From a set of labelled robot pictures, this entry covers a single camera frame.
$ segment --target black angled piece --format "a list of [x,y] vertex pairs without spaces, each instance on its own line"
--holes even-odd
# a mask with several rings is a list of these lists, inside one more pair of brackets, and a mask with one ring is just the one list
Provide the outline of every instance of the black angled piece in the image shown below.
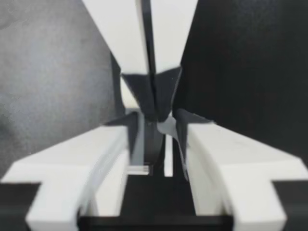
[[275,181],[273,184],[287,215],[283,231],[308,230],[308,181]]
[[125,116],[109,121],[106,126],[127,126],[128,142],[130,156],[133,154],[136,138],[139,130],[139,115],[137,112],[131,112]]
[[122,74],[122,78],[134,95],[145,119],[156,121],[157,115],[150,75]]
[[[186,146],[187,146],[187,126],[189,124],[205,124],[211,123],[211,120],[203,118],[199,115],[190,113],[184,109],[178,109],[174,113],[174,117],[177,120],[177,133],[179,139],[179,148],[180,152],[183,155],[183,159],[186,159]],[[182,167],[174,165],[174,172],[180,173],[182,172]]]
[[164,122],[172,110],[172,104],[181,74],[182,68],[177,67],[155,74],[154,76],[157,117],[159,122]]
[[26,215],[39,184],[0,184],[0,230],[29,231]]

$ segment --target black base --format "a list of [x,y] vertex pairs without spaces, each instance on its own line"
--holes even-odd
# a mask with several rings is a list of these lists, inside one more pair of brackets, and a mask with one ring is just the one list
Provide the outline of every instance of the black base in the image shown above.
[[189,182],[172,177],[129,176],[121,215],[195,215]]

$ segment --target black fabric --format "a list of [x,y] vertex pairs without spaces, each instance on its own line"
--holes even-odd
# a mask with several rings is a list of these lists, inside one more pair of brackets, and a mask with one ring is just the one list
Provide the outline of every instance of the black fabric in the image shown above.
[[177,67],[154,76],[157,118],[159,122],[165,121],[171,112],[181,73],[182,68]]
[[156,121],[157,115],[150,76],[122,74],[122,78],[134,95],[144,117],[149,121]]
[[229,216],[82,217],[78,226],[80,231],[231,231],[233,219]]
[[200,0],[174,109],[308,164],[308,1]]
[[130,155],[133,154],[135,141],[139,130],[139,115],[137,112],[131,112],[125,116],[109,121],[106,126],[127,126],[128,142]]
[[39,184],[0,184],[0,230],[28,231],[26,215]]
[[128,176],[121,215],[195,215],[189,182],[174,177]]
[[283,231],[308,230],[308,181],[275,181],[273,184],[287,215]]

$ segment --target white angled panel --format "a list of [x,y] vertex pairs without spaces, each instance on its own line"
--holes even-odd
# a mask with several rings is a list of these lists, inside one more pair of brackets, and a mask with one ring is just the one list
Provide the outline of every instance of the white angled panel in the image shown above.
[[235,231],[281,231],[286,215],[273,180],[308,180],[298,157],[214,123],[189,125],[188,143],[234,215]]
[[83,0],[125,74],[147,74],[141,0]]
[[122,150],[126,127],[100,127],[15,162],[3,183],[41,183],[26,216],[33,231],[77,231],[88,203]]
[[156,72],[180,65],[198,0],[151,0]]
[[95,198],[98,215],[119,216],[127,181],[129,151],[123,150],[100,187]]

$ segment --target notched white block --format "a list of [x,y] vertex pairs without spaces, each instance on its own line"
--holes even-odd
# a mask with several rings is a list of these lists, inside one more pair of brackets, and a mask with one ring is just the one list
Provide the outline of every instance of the notched white block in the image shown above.
[[15,162],[3,183],[41,186],[26,216],[33,231],[77,231],[77,213],[128,147],[126,127],[100,127]]
[[234,215],[235,231],[282,230],[286,215],[272,181],[308,180],[300,158],[214,123],[189,125],[188,143]]

